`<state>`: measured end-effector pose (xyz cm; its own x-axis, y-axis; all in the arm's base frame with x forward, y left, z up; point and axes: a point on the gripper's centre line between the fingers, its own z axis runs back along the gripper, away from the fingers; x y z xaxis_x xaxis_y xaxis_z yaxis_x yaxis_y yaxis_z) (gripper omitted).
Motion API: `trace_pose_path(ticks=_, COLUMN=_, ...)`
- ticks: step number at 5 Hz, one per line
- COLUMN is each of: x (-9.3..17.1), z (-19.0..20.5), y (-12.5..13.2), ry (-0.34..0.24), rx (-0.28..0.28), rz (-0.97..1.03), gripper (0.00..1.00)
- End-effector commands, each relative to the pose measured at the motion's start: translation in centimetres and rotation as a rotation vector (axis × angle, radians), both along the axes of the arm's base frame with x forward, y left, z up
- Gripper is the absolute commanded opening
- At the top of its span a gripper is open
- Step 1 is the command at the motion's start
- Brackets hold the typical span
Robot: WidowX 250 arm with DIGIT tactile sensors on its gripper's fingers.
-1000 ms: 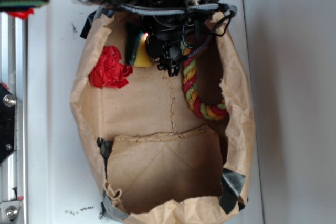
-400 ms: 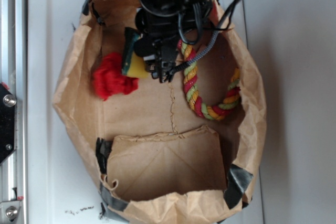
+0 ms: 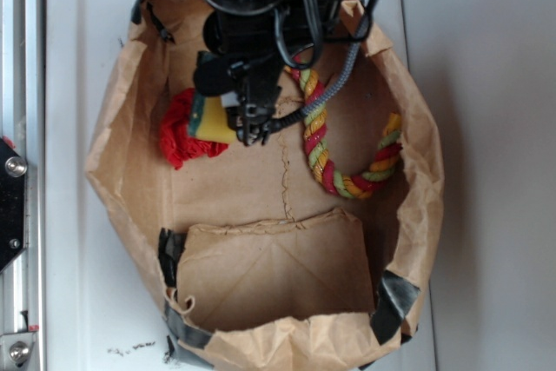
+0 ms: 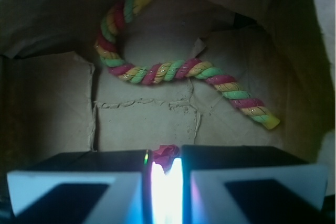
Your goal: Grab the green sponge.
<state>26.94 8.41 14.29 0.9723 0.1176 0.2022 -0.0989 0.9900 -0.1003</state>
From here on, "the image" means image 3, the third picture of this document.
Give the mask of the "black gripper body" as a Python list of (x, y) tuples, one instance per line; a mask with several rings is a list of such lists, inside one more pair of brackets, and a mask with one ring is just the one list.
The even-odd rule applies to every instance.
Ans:
[(232, 91), (258, 103), (275, 101), (286, 66), (301, 70), (321, 57), (338, 23), (341, 0), (205, 0), (212, 8), (203, 38), (215, 58), (200, 63), (196, 90)]

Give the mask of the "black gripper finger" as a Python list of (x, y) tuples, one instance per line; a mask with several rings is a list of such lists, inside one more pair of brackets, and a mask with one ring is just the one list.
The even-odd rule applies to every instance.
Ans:
[(245, 146), (252, 146), (257, 142), (265, 145), (271, 135), (273, 115), (272, 106), (243, 103), (239, 107), (240, 125), (236, 131), (238, 139)]

